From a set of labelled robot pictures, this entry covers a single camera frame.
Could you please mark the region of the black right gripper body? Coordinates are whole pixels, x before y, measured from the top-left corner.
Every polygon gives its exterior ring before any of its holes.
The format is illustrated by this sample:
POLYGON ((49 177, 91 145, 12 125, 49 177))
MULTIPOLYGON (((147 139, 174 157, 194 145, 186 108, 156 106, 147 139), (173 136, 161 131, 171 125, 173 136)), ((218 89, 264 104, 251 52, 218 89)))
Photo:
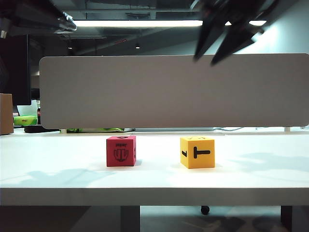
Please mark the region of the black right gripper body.
POLYGON ((261 21, 279 3, 279 0, 194 0, 192 9, 199 9, 203 18, 214 14, 231 25, 244 22, 250 29, 263 31, 263 23, 254 25, 252 21, 261 21))

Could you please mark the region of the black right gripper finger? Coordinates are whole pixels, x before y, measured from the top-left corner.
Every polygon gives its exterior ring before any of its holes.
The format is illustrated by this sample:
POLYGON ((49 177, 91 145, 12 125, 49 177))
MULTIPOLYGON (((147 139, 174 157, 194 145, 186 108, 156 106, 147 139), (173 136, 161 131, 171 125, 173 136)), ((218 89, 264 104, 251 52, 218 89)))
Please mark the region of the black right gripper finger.
POLYGON ((194 53, 194 61, 198 61, 213 43, 222 35, 225 24, 203 21, 194 53))
POLYGON ((231 54, 255 43, 254 35, 263 34, 262 26, 247 24, 244 26, 232 25, 223 42, 219 46, 216 54, 211 60, 211 66, 216 65, 231 54))

